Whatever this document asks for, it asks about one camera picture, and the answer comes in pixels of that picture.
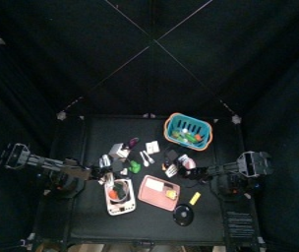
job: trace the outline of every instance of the yellow object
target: yellow object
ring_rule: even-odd
[[[178,197],[178,192],[176,192],[176,190],[167,190],[166,196],[167,196],[170,199],[175,200],[176,197]]]
[[[192,206],[195,205],[199,196],[200,196],[200,193],[195,192],[195,194],[188,202]]]

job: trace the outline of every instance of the orange object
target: orange object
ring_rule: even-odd
[[[111,190],[109,192],[109,197],[113,199],[113,200],[117,200],[117,194],[113,190]]]
[[[199,136],[199,134],[195,134],[195,139],[200,142],[202,141],[202,138],[200,138],[200,136]]]

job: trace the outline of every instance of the black table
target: black table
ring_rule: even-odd
[[[60,122],[51,157],[77,158],[85,165],[97,162],[113,144],[124,143],[134,137],[140,139],[130,159],[142,163],[139,152],[146,143],[158,141],[160,152],[152,155],[156,161],[131,177],[134,193],[138,198],[139,186],[147,174],[180,185],[179,203],[188,203],[195,192],[200,197],[192,206],[194,221],[179,226],[172,212],[136,199],[134,212],[111,216],[107,210],[104,186],[96,180],[87,181],[85,189],[71,200],[43,198],[37,214],[37,242],[59,241],[67,246],[76,243],[132,243],[132,244],[183,244],[222,245],[223,219],[220,203],[210,191],[208,184],[179,176],[168,178],[162,170],[168,150],[187,154],[196,166],[204,167],[237,160],[243,152],[241,128],[231,118],[206,119],[212,126],[214,140],[207,150],[198,152],[184,148],[164,138],[166,118],[91,117]]]

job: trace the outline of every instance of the red object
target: red object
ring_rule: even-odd
[[[199,136],[199,134],[195,134],[195,139],[200,142],[202,141],[202,138],[200,138],[200,136]]]

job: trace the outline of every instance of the green object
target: green object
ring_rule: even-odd
[[[136,161],[131,161],[130,162],[131,164],[131,167],[128,168],[128,170],[132,172],[132,173],[138,173],[140,171],[140,163],[138,163]]]
[[[182,141],[182,142],[184,141],[184,138],[182,137],[179,131],[174,131],[174,132],[172,132],[172,137],[174,137],[175,139],[178,139],[179,141]]]
[[[194,144],[198,142],[198,140],[195,139],[195,137],[191,134],[186,134],[186,138]]]

